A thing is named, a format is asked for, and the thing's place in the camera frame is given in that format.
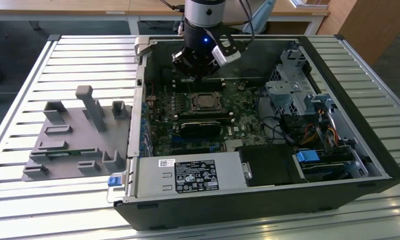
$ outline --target power supply label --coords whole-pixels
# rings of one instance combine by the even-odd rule
[[[179,194],[219,190],[215,160],[175,162],[175,183]]]

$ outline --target desk leg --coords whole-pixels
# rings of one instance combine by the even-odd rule
[[[308,27],[307,27],[307,30],[305,30],[305,35],[316,35],[317,34],[317,31],[319,31],[319,28],[320,28],[320,25],[321,25],[321,22],[323,22],[324,18],[325,18],[324,16],[315,16],[313,17],[312,21],[308,24]]]
[[[40,25],[39,25],[39,21],[29,21],[31,27],[33,30],[39,30],[40,29]]]
[[[128,16],[128,28],[131,30],[131,35],[140,35],[140,26],[139,26],[140,17],[139,16]]]

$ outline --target wooden desk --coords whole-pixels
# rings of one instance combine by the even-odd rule
[[[168,0],[172,5],[184,4],[184,0]],[[305,35],[315,35],[321,21],[328,16],[327,9],[299,9],[289,0],[276,0],[268,22],[309,22]],[[172,11],[160,0],[131,0],[128,8],[131,34],[139,35],[139,21],[179,21],[181,14]]]
[[[299,9],[289,0],[276,0],[268,21],[308,22],[305,35],[315,35],[328,14],[327,9]],[[160,0],[0,0],[0,21],[35,21],[37,27],[39,21],[128,21],[131,34],[139,35],[139,21],[180,19],[181,14]]]
[[[127,20],[131,0],[0,0],[0,21]]]

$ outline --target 3d printed holder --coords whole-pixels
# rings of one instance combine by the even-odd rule
[[[105,176],[125,169],[132,107],[123,101],[101,107],[92,93],[89,85],[76,89],[85,108],[47,102],[23,181]]]

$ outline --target green circuit board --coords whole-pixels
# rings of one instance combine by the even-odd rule
[[[240,86],[240,80],[229,80],[225,81],[223,91],[184,93],[176,93],[168,85],[155,86],[156,94],[151,94],[147,98],[155,156],[227,152],[224,144],[227,140],[241,140],[244,146],[267,144],[265,132],[255,110],[259,88],[243,86],[240,90]],[[179,132],[184,121],[176,120],[175,115],[181,112],[191,113],[196,108],[192,106],[193,96],[205,95],[219,99],[216,111],[224,109],[232,112],[233,120],[220,125],[219,136],[183,139]]]

